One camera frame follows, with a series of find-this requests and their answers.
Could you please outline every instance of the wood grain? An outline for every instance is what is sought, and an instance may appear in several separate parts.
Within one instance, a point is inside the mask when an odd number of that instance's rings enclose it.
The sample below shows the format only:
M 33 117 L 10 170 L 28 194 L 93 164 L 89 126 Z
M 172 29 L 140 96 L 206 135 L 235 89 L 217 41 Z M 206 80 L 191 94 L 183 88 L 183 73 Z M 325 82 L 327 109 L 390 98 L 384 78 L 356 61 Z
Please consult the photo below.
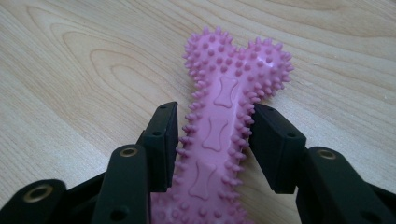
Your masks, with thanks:
M 294 56 L 292 82 L 266 102 L 308 138 L 396 192 L 396 3 L 391 0 L 1 1 L 0 206 L 21 187 L 71 188 L 106 169 L 155 108 L 192 81 L 183 45 L 207 25 L 245 46 L 272 37 Z M 250 153 L 239 189 L 256 223 L 299 223 Z

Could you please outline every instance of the pink dog toy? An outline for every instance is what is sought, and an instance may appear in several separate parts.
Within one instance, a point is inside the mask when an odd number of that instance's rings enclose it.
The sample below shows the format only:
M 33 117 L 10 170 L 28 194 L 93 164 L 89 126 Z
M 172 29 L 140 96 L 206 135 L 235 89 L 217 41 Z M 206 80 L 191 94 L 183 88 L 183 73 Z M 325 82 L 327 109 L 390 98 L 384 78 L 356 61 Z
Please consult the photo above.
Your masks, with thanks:
M 236 175 L 253 103 L 283 89 L 293 67 L 291 55 L 271 39 L 257 38 L 247 49 L 232 40 L 219 27 L 188 40 L 185 65 L 198 91 L 183 127 L 187 136 L 180 138 L 184 147 L 177 149 L 173 187 L 151 196 L 153 223 L 250 223 L 234 187 L 242 184 Z

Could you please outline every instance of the black plastic bracket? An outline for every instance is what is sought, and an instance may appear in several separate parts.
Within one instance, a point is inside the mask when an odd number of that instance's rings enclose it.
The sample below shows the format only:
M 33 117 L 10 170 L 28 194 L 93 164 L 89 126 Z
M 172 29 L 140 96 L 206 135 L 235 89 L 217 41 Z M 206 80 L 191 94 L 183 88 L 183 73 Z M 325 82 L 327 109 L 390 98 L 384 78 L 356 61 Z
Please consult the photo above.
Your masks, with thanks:
M 0 223 L 56 223 L 64 213 L 64 182 L 40 180 L 20 189 L 0 210 Z
M 177 103 L 160 105 L 137 141 L 148 154 L 151 192 L 166 192 L 172 186 L 177 130 Z
M 340 153 L 306 149 L 305 137 L 272 107 L 255 105 L 253 120 L 250 148 L 272 190 L 299 188 L 303 224 L 396 223 L 396 196 L 364 182 Z
M 254 105 L 250 148 L 275 193 L 292 194 L 297 185 L 299 159 L 306 148 L 305 136 L 277 110 Z
M 92 224 L 149 223 L 146 150 L 127 145 L 113 151 L 93 211 Z

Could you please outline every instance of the light wood surface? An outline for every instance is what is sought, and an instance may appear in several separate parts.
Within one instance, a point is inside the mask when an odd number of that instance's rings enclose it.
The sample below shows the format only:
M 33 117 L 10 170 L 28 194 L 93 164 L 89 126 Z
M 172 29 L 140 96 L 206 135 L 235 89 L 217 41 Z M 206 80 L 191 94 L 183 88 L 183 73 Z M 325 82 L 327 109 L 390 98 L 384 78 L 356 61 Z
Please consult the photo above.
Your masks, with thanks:
M 394 0 L 1 1 L 0 206 L 39 179 L 71 188 L 102 173 L 158 105 L 178 101 L 186 124 L 194 87 L 181 55 L 205 25 L 238 46 L 283 42 L 296 69 L 263 103 L 308 147 L 343 153 L 395 193 L 395 12 Z M 249 217 L 300 223 L 295 196 L 275 195 L 250 153 L 243 164 Z

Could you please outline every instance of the rubber bone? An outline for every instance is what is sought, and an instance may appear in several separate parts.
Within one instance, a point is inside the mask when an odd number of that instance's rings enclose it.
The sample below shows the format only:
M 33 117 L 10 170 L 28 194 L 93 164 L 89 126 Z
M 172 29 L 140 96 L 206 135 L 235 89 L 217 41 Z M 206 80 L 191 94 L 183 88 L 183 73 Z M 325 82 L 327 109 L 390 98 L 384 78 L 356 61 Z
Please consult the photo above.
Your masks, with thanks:
M 220 28 L 188 40 L 183 57 L 198 91 L 177 149 L 173 187 L 151 196 L 155 224 L 251 223 L 234 188 L 242 184 L 236 176 L 243 170 L 253 103 L 283 89 L 293 67 L 291 55 L 271 39 L 257 38 L 246 49 L 232 40 Z

